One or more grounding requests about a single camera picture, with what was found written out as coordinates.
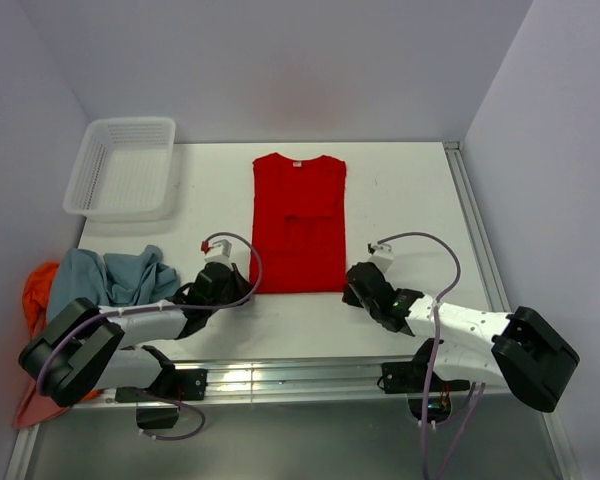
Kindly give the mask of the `red t shirt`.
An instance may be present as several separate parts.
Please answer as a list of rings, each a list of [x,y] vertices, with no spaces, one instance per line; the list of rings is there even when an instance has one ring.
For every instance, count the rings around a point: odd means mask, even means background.
[[[260,294],[333,293],[346,272],[346,163],[320,156],[293,160],[271,153],[253,161],[249,278]]]

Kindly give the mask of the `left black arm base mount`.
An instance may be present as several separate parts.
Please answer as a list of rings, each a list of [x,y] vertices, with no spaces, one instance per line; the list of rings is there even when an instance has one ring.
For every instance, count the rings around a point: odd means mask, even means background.
[[[118,388],[114,401],[136,405],[135,419],[141,435],[164,442],[189,439],[206,426],[206,415],[194,402],[205,398],[207,374],[206,369],[176,369],[170,377],[146,389]],[[186,414],[197,416],[199,424],[188,433],[168,434]]]

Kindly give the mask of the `blue grey t shirt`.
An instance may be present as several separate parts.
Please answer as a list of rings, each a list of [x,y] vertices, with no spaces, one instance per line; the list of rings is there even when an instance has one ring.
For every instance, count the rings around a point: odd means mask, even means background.
[[[148,245],[138,255],[87,249],[66,252],[53,279],[46,320],[70,302],[86,298],[99,306],[136,306],[164,300],[180,288],[177,271],[163,262],[160,248]]]

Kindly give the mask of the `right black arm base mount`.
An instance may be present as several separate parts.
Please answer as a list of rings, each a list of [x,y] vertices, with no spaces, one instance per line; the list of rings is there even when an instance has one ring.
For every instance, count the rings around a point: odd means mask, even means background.
[[[385,362],[381,364],[381,376],[376,386],[385,394],[406,394],[412,415],[421,419],[421,399],[416,394],[423,393],[427,367],[415,361]],[[453,411],[451,394],[471,391],[471,384],[466,380],[442,380],[435,373],[430,383],[431,392],[427,403],[428,419],[436,422],[447,420]]]

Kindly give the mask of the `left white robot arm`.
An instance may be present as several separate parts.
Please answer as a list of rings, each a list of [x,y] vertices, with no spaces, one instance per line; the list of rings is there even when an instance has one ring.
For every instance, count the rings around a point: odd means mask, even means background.
[[[110,308],[78,298],[21,351],[18,363],[37,391],[60,407],[110,388],[138,388],[163,399],[174,389],[175,365],[152,341],[187,338],[217,311],[246,303],[256,289],[236,265],[211,262],[153,304]]]

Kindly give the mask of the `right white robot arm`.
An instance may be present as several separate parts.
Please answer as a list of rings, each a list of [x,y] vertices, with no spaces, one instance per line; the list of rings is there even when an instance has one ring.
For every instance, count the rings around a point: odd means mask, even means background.
[[[456,380],[506,387],[525,405],[550,413],[580,362],[574,348],[531,308],[488,312],[440,303],[420,291],[393,288],[371,262],[351,267],[346,281],[343,302],[365,309],[390,332],[431,343],[440,318],[436,356],[412,368],[423,389]]]

